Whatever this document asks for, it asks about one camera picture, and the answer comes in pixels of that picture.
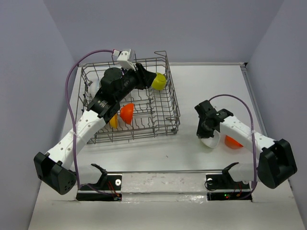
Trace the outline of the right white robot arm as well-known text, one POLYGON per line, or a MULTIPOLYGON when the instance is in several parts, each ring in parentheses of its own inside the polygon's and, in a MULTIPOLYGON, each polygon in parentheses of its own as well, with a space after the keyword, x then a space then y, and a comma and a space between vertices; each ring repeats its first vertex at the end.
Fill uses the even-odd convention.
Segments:
POLYGON ((228 136, 253 154, 252 163, 235 162, 222 170, 221 183, 231 188, 238 182, 261 182, 275 189, 297 173, 291 145, 285 139, 274 140, 242 123, 230 111, 216 111, 208 100, 195 106, 199 117, 196 135, 214 149, 220 136, 228 136))

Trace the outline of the orange round plastic bowl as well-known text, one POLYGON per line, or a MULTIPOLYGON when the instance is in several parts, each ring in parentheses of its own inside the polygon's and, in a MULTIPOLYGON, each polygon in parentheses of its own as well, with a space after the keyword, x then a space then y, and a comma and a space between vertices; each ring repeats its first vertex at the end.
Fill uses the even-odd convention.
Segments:
POLYGON ((120 117, 121 119, 128 125, 132 123, 133 119, 133 111, 134 111, 134 104, 129 103, 122 107, 120 111, 120 117))

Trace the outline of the yellow plastic bowl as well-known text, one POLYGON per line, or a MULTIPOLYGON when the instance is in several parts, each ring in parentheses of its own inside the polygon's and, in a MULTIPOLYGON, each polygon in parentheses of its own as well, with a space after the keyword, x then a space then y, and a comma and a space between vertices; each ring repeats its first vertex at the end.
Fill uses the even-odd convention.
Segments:
POLYGON ((111 118, 111 120, 109 121, 109 124, 114 129, 118 128, 118 114, 117 113, 115 113, 115 115, 111 118))

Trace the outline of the white round bowl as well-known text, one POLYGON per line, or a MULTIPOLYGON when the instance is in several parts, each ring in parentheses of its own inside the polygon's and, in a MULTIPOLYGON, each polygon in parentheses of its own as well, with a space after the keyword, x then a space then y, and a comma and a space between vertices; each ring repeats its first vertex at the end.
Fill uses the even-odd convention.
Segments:
POLYGON ((100 89, 100 81, 99 80, 94 80, 89 83, 88 86, 88 92, 91 95, 92 98, 95 97, 96 93, 100 89))

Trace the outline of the green plastic bowl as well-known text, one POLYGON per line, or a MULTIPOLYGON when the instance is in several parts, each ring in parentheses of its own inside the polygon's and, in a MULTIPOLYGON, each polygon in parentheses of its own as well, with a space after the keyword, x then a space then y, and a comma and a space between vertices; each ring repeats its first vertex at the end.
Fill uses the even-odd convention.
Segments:
POLYGON ((154 78, 151 87, 155 90, 163 90, 166 86, 167 80, 166 77, 161 74, 161 73, 157 73, 156 77, 154 78))

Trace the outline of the white square bowl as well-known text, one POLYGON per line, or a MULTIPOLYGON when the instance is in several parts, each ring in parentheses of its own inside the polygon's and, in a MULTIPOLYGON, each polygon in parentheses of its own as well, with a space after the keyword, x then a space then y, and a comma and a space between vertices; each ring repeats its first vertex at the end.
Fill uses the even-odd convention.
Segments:
POLYGON ((217 132, 216 130, 213 132, 213 137, 209 137, 209 138, 201 138, 201 142, 211 148, 214 149, 218 146, 219 142, 220 142, 220 134, 219 132, 217 132))

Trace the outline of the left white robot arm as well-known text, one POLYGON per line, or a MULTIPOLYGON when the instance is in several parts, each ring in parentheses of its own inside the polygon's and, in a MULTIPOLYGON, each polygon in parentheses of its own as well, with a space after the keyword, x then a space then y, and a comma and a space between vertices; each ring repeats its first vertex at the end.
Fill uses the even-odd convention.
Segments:
POLYGON ((108 68, 100 80, 101 87, 88 104, 72 129, 45 154, 34 157, 38 178, 60 195, 67 194, 80 182, 76 156, 87 142, 102 129, 120 110, 120 102, 134 89, 144 90, 152 86, 157 73, 147 71, 141 63, 134 69, 108 68))

